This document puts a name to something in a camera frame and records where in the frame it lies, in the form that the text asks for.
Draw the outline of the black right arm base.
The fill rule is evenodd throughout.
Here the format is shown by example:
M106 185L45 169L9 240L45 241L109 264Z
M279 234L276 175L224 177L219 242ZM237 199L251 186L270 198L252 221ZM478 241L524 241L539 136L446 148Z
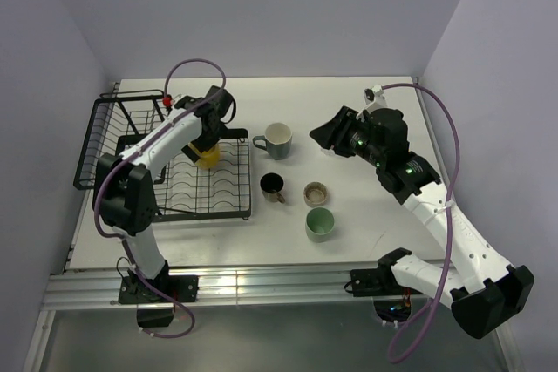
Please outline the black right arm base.
M380 258L374 268L352 269L350 280L344 284L344 291L355 298L402 296L404 288L396 282L391 267L407 255L412 255L412 252L400 247Z

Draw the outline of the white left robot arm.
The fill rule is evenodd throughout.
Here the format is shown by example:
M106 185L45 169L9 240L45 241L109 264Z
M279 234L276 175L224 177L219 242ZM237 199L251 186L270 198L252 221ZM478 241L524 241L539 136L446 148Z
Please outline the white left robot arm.
M226 115L236 113L234 97L222 86L202 98L165 96L163 102L170 106L163 122L136 145L99 158L93 198L99 235L121 242L142 275L138 290L149 301L163 300L170 290L152 227L158 211L154 178L181 152L197 161L222 138Z

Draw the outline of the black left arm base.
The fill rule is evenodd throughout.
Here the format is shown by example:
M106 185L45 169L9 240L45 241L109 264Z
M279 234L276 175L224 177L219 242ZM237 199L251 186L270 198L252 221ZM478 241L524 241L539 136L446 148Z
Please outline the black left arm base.
M155 280L144 281L132 270L122 278L118 303L121 305L142 305L170 302L195 302L199 288L197 275L159 276Z

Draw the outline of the grey-blue ceramic mug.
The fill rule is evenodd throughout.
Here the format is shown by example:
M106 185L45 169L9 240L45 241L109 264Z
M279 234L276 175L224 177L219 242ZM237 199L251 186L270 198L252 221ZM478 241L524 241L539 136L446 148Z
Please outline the grey-blue ceramic mug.
M272 159L283 160L289 156L292 131L284 123L276 122L265 129L263 135L252 138L253 146L264 150Z

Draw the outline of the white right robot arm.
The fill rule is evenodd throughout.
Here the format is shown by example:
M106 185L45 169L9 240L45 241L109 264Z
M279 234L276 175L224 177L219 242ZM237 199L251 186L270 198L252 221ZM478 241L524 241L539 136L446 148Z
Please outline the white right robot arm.
M414 215L445 250L455 275L398 248L378 262L378 285L386 293L408 287L440 303L471 337L481 339L526 305L534 275L514 266L479 233L447 197L439 174L412 152L408 126L399 110L357 113L346 106L310 131L323 149L345 158L358 156L373 165L380 185Z

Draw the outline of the yellow mug black handle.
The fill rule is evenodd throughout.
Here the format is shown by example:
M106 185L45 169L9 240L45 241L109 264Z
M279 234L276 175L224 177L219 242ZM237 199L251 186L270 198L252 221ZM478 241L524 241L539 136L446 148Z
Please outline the yellow mug black handle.
M198 159L195 161L195 165L203 170L209 170L215 168L220 161L220 144L217 143L208 151L201 152L192 143L190 143L189 148L195 153Z

